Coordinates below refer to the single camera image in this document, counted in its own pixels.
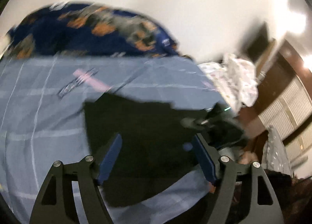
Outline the person's right hand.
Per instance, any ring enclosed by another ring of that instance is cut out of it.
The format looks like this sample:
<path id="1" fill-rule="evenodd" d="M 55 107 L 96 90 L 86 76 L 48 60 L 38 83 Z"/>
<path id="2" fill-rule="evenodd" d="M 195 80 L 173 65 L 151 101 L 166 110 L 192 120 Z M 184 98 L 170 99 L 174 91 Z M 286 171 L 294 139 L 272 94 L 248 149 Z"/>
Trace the person's right hand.
<path id="1" fill-rule="evenodd" d="M 239 157 L 240 164 L 250 164 L 254 161 L 261 163 L 263 148 L 268 140 L 268 130 L 259 118 L 255 118 L 246 128 L 248 142 Z"/>

